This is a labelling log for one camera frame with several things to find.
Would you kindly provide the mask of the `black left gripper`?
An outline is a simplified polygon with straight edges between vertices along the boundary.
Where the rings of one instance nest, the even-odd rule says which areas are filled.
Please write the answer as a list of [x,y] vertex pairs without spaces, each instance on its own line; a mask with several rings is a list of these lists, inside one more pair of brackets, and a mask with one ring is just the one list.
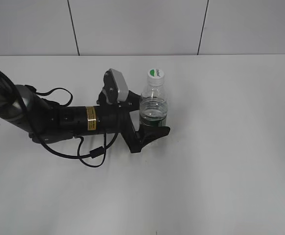
[[110,105],[106,102],[106,96],[101,92],[96,106],[97,133],[121,134],[131,153],[141,152],[146,145],[170,133],[170,127],[167,126],[140,126],[136,132],[130,112],[139,109],[140,98],[139,94],[129,90],[125,102]]

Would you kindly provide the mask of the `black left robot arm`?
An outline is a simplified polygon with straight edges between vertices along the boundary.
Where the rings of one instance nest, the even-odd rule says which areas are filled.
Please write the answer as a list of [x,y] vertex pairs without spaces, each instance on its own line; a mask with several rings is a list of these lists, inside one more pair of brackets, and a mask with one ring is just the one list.
[[131,153],[169,134],[167,126],[140,125],[130,113],[140,97],[130,91],[121,72],[109,69],[95,106],[60,104],[46,99],[33,86],[15,85],[0,71],[0,118],[26,131],[35,143],[51,144],[79,136],[122,135]]

